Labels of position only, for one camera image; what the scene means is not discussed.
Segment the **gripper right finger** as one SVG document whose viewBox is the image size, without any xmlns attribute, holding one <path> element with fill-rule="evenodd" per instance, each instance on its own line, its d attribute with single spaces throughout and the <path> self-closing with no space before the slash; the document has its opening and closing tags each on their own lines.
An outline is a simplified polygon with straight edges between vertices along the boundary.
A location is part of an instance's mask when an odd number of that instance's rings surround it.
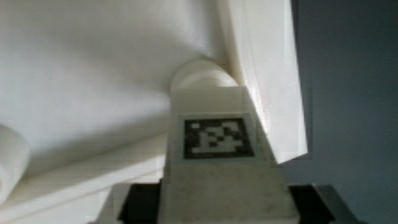
<svg viewBox="0 0 398 224">
<path fill-rule="evenodd" d="M 298 224 L 367 224 L 355 217 L 330 185 L 291 185 L 289 192 L 298 209 Z"/>
</svg>

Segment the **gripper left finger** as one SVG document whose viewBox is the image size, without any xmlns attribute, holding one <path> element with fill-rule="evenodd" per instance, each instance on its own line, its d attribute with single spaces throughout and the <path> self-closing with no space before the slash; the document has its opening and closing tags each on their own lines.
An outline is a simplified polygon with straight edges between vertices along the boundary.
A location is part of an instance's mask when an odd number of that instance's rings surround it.
<svg viewBox="0 0 398 224">
<path fill-rule="evenodd" d="M 112 186 L 96 220 L 88 224 L 156 224 L 160 184 L 119 183 Z"/>
</svg>

